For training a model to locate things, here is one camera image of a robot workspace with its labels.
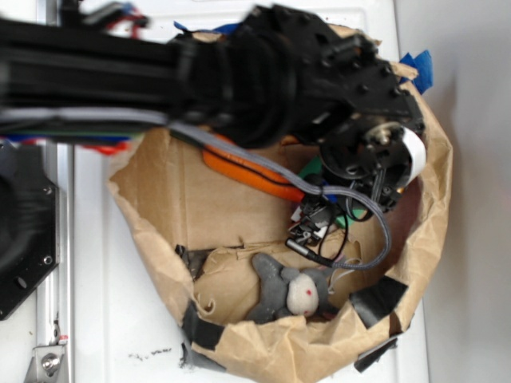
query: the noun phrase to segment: brown paper bag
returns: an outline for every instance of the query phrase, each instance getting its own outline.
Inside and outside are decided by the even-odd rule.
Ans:
[[[373,270],[351,273],[335,284],[331,303],[340,311],[329,322],[289,317],[258,326],[243,321],[259,301],[259,279],[250,264],[254,254],[266,252],[300,269],[317,266],[283,245],[291,214],[287,201],[212,171],[200,151],[162,128],[147,133],[131,153],[113,161],[109,189],[172,316],[183,325],[188,305],[194,302],[204,320],[225,326],[215,347],[193,343],[196,352],[229,373],[255,381],[315,382],[409,327],[442,253],[452,147],[414,87],[406,83],[403,88],[415,95],[425,118],[427,165],[396,210],[387,214],[391,253]],[[278,145],[259,152],[295,171],[314,155],[310,149]],[[329,237],[326,252],[333,252],[341,238],[340,232]],[[349,240],[347,256],[364,261],[382,245],[371,221],[355,224]],[[173,250],[178,244],[215,249],[195,282]],[[391,315],[366,328],[349,296],[383,275],[408,288]]]

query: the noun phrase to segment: orange object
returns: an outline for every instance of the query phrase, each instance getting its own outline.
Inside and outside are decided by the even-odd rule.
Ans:
[[[124,150],[128,150],[130,148],[129,142],[122,141],[116,144],[115,146],[95,146],[95,145],[83,145],[84,148],[95,150],[105,156],[113,156],[119,152],[123,152]]]
[[[231,143],[224,136],[216,136]],[[211,169],[276,197],[289,199],[296,203],[301,202],[304,196],[303,192],[280,174],[219,149],[209,146],[206,148],[202,151],[202,157]]]

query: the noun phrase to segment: robotic arm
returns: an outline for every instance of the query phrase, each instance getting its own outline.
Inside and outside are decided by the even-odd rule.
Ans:
[[[319,147],[320,171],[309,183],[350,189],[383,212],[425,162],[418,105],[361,34],[341,38],[314,14],[257,6],[217,42],[185,33],[162,45],[102,33],[120,18],[147,24],[119,3],[91,15],[65,7],[63,27],[0,20],[0,136],[104,144],[151,128],[122,117],[140,110],[208,124],[242,148],[293,136]],[[91,117],[103,109],[124,114]],[[357,209],[366,203],[305,194],[288,245],[321,260],[305,245],[332,218],[370,218]]]

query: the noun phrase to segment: white wall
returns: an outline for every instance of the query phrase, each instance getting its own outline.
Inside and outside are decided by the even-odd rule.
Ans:
[[[3,18],[34,22],[36,18],[36,1],[0,0],[0,14]]]
[[[429,49],[455,149],[450,229],[425,299],[432,383],[511,376],[511,2],[395,0],[401,52]]]

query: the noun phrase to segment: bolt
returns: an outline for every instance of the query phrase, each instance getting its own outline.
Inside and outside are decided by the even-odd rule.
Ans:
[[[392,69],[389,66],[385,66],[382,68],[382,76],[387,77],[392,73]]]
[[[254,16],[255,18],[258,18],[260,15],[261,15],[261,9],[259,7],[254,8],[254,10],[252,11],[252,16]]]
[[[388,145],[390,143],[390,139],[388,136],[381,136],[380,137],[380,144],[381,145]]]
[[[358,91],[361,93],[361,94],[366,94],[367,92],[369,92],[369,87],[365,84],[361,84],[358,86]]]
[[[193,122],[193,123],[200,123],[200,122],[202,122],[205,118],[206,118],[206,116],[204,115],[204,113],[202,113],[202,112],[201,112],[201,111],[199,111],[199,110],[190,110],[189,112],[187,112],[187,113],[184,115],[184,119],[185,119],[187,122]]]
[[[302,16],[300,17],[300,20],[302,22],[308,23],[310,20],[312,20],[312,15],[310,15],[310,14],[302,14]]]
[[[280,14],[282,14],[282,16],[283,16],[285,19],[289,19],[289,18],[291,17],[291,12],[290,12],[289,10],[286,10],[286,9],[282,10],[282,11],[280,12]]]
[[[49,353],[48,355],[45,355],[41,360],[41,366],[42,369],[45,371],[50,371],[52,369],[58,368],[58,365],[60,364],[61,360],[58,358],[57,355],[54,353]]]
[[[398,87],[395,87],[390,91],[390,94],[394,97],[401,96],[401,89]]]

